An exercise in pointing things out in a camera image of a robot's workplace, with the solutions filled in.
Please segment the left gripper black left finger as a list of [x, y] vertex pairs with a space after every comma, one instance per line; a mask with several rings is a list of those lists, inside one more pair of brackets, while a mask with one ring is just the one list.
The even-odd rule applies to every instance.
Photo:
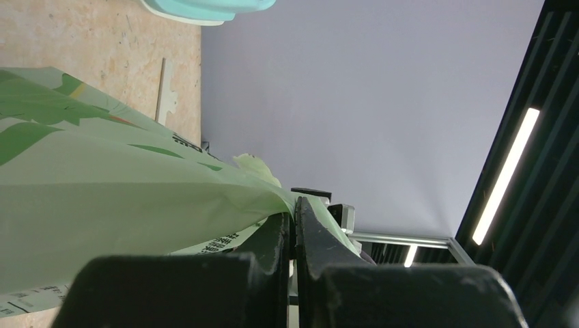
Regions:
[[53, 326], [286, 327], [289, 224], [273, 215], [229, 253], [91, 260]]

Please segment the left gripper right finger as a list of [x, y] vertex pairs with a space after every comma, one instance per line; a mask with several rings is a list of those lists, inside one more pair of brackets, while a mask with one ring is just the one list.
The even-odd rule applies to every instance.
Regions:
[[369, 264], [296, 203], [301, 327], [525, 327], [510, 287], [478, 265]]

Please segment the green litter bag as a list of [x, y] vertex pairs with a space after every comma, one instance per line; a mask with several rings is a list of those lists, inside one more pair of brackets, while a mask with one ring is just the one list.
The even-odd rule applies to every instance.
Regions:
[[53, 326], [99, 257], [229, 253], [298, 198], [249, 155], [231, 166], [54, 68], [1, 71], [1, 326]]

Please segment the white bag clip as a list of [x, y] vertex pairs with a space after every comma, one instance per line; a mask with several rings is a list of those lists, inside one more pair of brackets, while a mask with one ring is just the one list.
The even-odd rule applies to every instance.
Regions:
[[171, 89], [172, 79], [173, 63], [163, 58], [156, 106], [156, 121], [163, 126], [167, 123], [167, 115], [175, 113], [178, 104], [178, 93]]

